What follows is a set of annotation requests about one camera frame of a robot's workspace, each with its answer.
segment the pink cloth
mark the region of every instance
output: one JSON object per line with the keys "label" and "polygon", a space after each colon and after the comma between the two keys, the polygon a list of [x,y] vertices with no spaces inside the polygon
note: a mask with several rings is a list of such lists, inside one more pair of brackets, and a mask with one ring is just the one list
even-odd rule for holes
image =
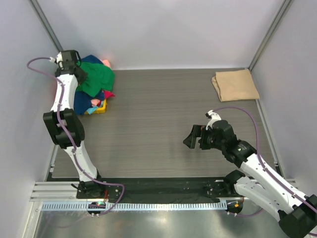
{"label": "pink cloth", "polygon": [[100,103],[100,100],[99,100],[99,99],[94,98],[94,99],[91,100],[91,105],[92,105],[93,107],[94,107],[94,106],[97,106],[99,103]]}

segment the yellow cloth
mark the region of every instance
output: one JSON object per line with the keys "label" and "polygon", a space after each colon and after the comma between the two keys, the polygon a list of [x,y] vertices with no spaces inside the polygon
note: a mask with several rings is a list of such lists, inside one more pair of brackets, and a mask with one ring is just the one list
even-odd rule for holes
{"label": "yellow cloth", "polygon": [[248,69],[216,72],[211,81],[221,102],[260,98]]}

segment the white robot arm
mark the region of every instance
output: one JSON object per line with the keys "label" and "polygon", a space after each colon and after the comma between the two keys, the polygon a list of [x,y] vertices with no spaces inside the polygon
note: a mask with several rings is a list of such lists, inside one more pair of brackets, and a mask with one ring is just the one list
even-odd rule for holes
{"label": "white robot arm", "polygon": [[[60,52],[56,59],[51,58],[51,61],[58,65],[55,72],[58,79],[57,91],[51,111],[43,114],[44,123],[54,144],[59,145],[70,156],[78,171],[80,183],[76,188],[86,195],[98,197],[104,192],[104,186],[92,181],[101,177],[86,151],[85,131],[73,110],[76,88],[86,79],[87,74],[78,65],[81,64],[81,59],[77,51]],[[67,128],[73,141],[69,139],[63,126]]]}
{"label": "white robot arm", "polygon": [[211,120],[207,126],[194,125],[191,134],[184,140],[189,148],[194,148],[196,138],[202,150],[218,149],[225,158],[252,176],[235,170],[228,174],[224,182],[227,189],[245,196],[269,212],[282,230],[291,238],[305,237],[317,225],[317,197],[306,196],[293,187],[263,158],[248,142],[238,140],[232,126],[212,110],[206,113]]}

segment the purple cable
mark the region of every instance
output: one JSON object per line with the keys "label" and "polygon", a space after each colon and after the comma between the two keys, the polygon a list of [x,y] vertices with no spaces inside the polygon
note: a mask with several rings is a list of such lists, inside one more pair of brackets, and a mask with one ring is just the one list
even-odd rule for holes
{"label": "purple cable", "polygon": [[[304,199],[302,199],[300,196],[298,196],[297,194],[293,193],[293,191],[291,189],[289,189],[286,185],[284,185],[280,180],[278,180],[277,177],[274,176],[274,174],[272,174],[271,171],[268,170],[268,168],[265,166],[261,156],[260,156],[260,144],[259,144],[259,130],[258,130],[258,126],[253,118],[253,116],[245,109],[240,108],[240,107],[223,107],[223,108],[217,108],[215,110],[213,110],[213,112],[217,112],[223,109],[238,109],[241,110],[243,112],[245,112],[246,114],[248,114],[248,116],[251,118],[255,131],[256,131],[256,145],[257,145],[257,156],[259,159],[259,162],[261,164],[261,166],[263,167],[263,169],[271,176],[272,179],[274,179],[282,188],[284,188],[288,193],[290,193],[292,196],[296,197],[298,200],[300,200],[301,202],[303,202],[306,206],[308,206],[311,210],[313,210],[316,214],[317,214],[317,209],[315,207],[313,207],[312,205],[310,205],[307,201],[305,201]],[[309,233],[309,235],[317,237],[317,234],[314,233]]]}
{"label": "purple cable", "polygon": [[[98,181],[98,180],[94,179],[93,177],[91,177],[89,174],[87,174],[87,173],[81,168],[81,166],[80,166],[79,163],[78,163],[77,157],[76,157],[76,149],[77,149],[77,147],[76,147],[75,141],[74,141],[74,139],[71,137],[69,131],[67,130],[67,128],[65,127],[64,123],[62,122],[62,120],[61,120],[61,118],[60,118],[60,106],[61,106],[61,102],[62,102],[62,99],[63,99],[63,96],[64,96],[64,85],[63,85],[63,83],[62,83],[57,77],[55,77],[54,75],[30,67],[30,63],[32,63],[32,62],[34,62],[34,61],[36,61],[36,60],[50,60],[50,58],[47,58],[47,57],[34,58],[34,59],[30,60],[30,61],[26,64],[26,66],[28,67],[28,69],[30,69],[30,70],[32,70],[32,71],[35,71],[35,72],[37,72],[37,73],[41,73],[41,74],[43,74],[43,75],[45,75],[45,76],[47,76],[47,77],[50,77],[50,78],[56,80],[56,81],[57,81],[58,83],[60,83],[60,85],[61,85],[61,94],[60,94],[60,98],[59,98],[58,106],[57,106],[57,121],[59,122],[60,126],[62,127],[62,129],[64,130],[64,132],[65,132],[66,135],[68,136],[68,138],[69,138],[69,140],[70,140],[72,146],[74,147],[74,148],[72,149],[72,153],[73,153],[73,155],[74,155],[74,161],[75,161],[75,164],[76,164],[76,166],[78,167],[78,169],[79,169],[85,176],[87,176],[90,180],[92,180],[92,181],[94,181],[94,182],[96,182],[96,183],[99,183],[99,184],[102,184],[102,185],[106,185],[106,186],[120,186],[120,187],[122,187],[122,192],[121,192],[120,196],[118,197],[117,201],[116,201],[108,210],[106,210],[106,211],[104,211],[104,212],[101,212],[99,215],[107,214],[107,213],[110,212],[110,211],[119,203],[119,201],[122,199],[122,196],[123,196],[123,194],[124,194],[125,187],[124,187],[123,184],[120,184],[120,183],[107,183],[107,182]],[[71,224],[71,225],[69,225],[69,226],[56,226],[56,227],[58,227],[58,228],[68,228],[68,227],[73,226],[74,224],[77,224],[79,221],[83,220],[84,218],[86,218],[86,217],[83,217],[83,218],[79,219],[78,221],[76,221],[75,223],[73,223],[73,224]]]}

